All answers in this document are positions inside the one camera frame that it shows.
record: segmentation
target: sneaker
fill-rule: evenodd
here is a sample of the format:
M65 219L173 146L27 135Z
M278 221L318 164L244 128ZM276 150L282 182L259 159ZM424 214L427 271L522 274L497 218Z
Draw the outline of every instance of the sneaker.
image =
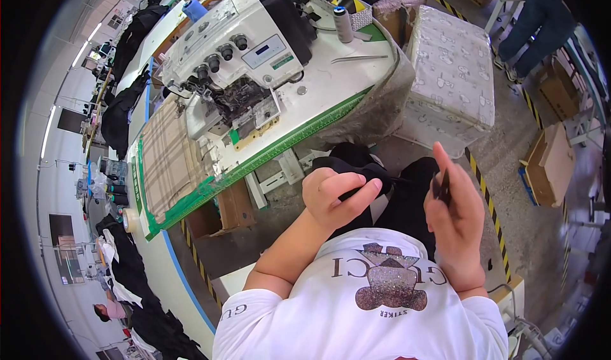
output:
M524 82L525 78L518 77L516 69L513 68L513 67L507 68L507 70L505 70L505 74L507 74L507 78L509 79L509 81L512 81L512 82L517 83L519 85L521 85Z
M493 64L494 64L494 66L497 66L500 70L504 70L505 69L505 62L503 62L500 59L500 55L499 54L497 54L497 56L494 57Z

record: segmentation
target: concrete floor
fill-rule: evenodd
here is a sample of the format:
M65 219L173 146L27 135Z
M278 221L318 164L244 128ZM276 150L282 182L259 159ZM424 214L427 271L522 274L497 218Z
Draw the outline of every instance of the concrete floor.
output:
M447 2L480 27L485 25L494 5L492 3L485 8L477 8L469 0ZM429 0L428 5L446 10L434 0ZM504 34L500 35L500 32L493 28L493 44L498 45L506 36L506 33ZM555 114L540 99L536 83L529 79L525 87L541 115L543 124L548 126L557 122ZM517 173L518 159L523 158L538 130L534 118L522 96L511 86L505 75L496 69L494 90L495 126L489 135L474 142L469 149L483 173L497 210L507 243L511 273L519 274L525 279L526 318L539 325L543 333L546 333L558 325L558 308L563 298L568 296L567 290L582 277L586 264L584 256L572 254L569 257L569 277L565 291L561 293L565 234L569 234L572 245L590 251L593 251L596 234L599 234L596 229L578 228L576 223L588 219L588 197L592 195L593 183L600 167L600 150L592 144L586 148L576 148L578 164L567 194L570 223L569 226L563 226L560 208L532 205ZM381 140L375 149L375 154L393 174L417 158L431 155L429 150L395 137ZM295 147L295 151L298 157L306 154L300 144ZM468 173L472 173L466 158L462 157L457 162ZM271 161L256 173L258 178L263 180L279 170L278 163ZM267 194L267 197L270 206L258 211L257 224L253 228L195 242L204 267L212 279L254 263L259 252L269 247L304 208L301 183L285 184ZM186 244L181 246L179 238L173 239L172 243L177 251L183 252L186 248ZM194 266L192 260L189 264L189 259L188 255L184 256L181 265ZM487 270L489 262L492 263L491 270ZM481 242L481 263L487 270L488 289L505 282L499 244L488 214Z

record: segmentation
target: tape roll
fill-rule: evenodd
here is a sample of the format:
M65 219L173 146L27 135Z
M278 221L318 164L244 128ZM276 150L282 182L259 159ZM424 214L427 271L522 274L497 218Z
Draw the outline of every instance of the tape roll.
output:
M128 233L135 233L140 220L140 214L135 209L123 208L123 228Z

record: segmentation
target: person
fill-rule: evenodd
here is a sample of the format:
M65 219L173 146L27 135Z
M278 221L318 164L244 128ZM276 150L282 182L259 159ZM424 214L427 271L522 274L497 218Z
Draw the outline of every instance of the person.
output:
M362 167L347 144L331 156ZM223 305L213 359L507 359L483 287L483 202L438 142L433 155L402 170L375 224L363 212L386 185L379 178L312 171L304 211ZM432 195L446 170L449 208Z
M104 304L94 304L95 314L103 322L108 322L110 319L122 319L125 318L125 310L121 303L114 298L111 290L106 290L106 298L108 302Z
M522 83L541 60L568 41L576 27L577 22L562 0L526 0L516 24L499 44L494 65L504 69L510 81ZM535 41L513 67L509 66L507 61L539 28Z

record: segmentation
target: black pants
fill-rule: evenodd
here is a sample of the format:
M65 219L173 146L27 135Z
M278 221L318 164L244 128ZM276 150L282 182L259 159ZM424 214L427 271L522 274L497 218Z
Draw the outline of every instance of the black pants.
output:
M375 163L366 146L358 146L350 142L338 144L331 151L330 156L341 158L358 168ZM337 229L329 239L360 227L383 227L407 234L422 242L428 259L434 262L435 235L428 231L423 203L431 179L437 172L439 166L434 158L419 158L401 171L400 177L405 181L395 182L394 192L388 205L375 224L371 218L370 207L367 207L346 226Z

